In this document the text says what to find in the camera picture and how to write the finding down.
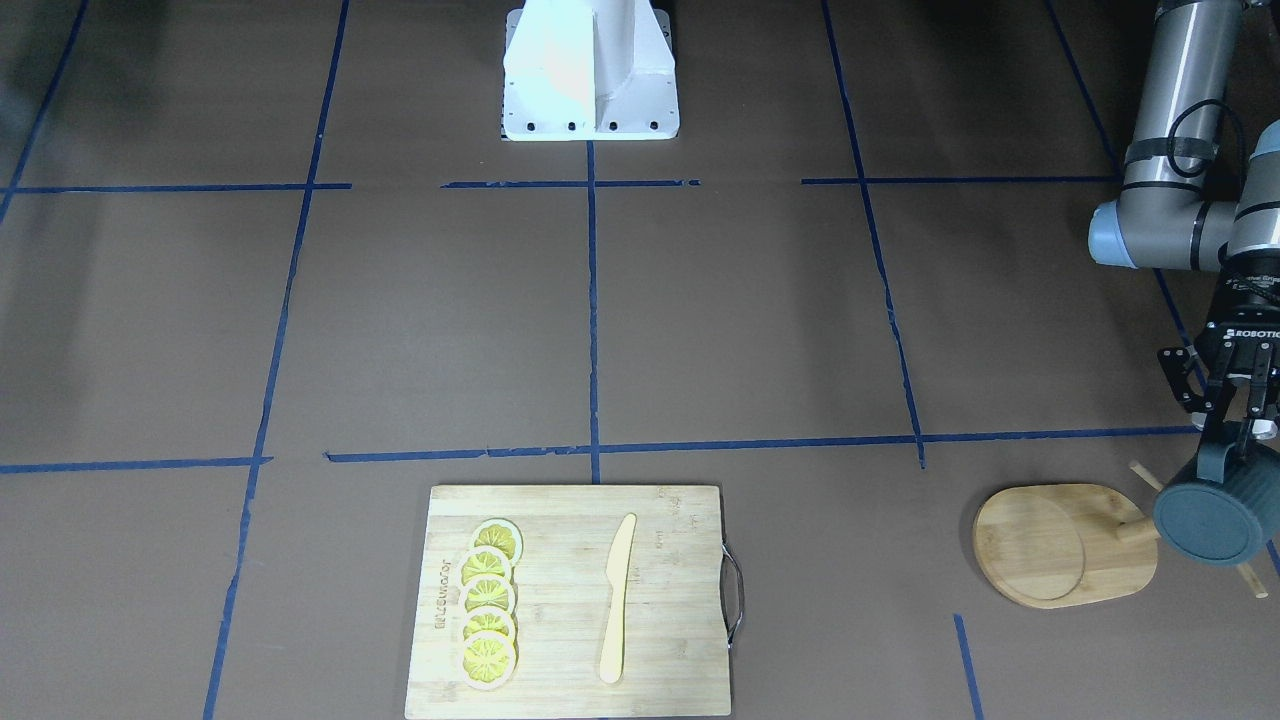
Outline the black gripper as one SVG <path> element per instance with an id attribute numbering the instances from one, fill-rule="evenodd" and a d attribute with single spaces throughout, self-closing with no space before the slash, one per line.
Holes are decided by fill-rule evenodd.
<path id="1" fill-rule="evenodd" d="M 1196 337 L 1204 366 L 1201 451 L 1245 451 L 1245 443 L 1277 437 L 1277 313 L 1276 275 L 1217 278 L 1204 329 Z M 1233 402 L 1243 378 L 1254 377 L 1263 345 L 1268 369 L 1251 382 L 1245 420 L 1233 419 Z"/>

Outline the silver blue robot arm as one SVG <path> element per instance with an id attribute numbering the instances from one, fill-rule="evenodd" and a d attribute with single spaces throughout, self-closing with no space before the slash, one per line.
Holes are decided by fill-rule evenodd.
<path id="1" fill-rule="evenodd" d="M 1161 1 L 1123 187 L 1091 219 L 1101 265 L 1212 272 L 1204 328 L 1167 374 L 1201 421 L 1199 451 L 1244 455 L 1277 432 L 1277 127 L 1242 160 L 1240 195 L 1204 195 L 1244 1 Z"/>

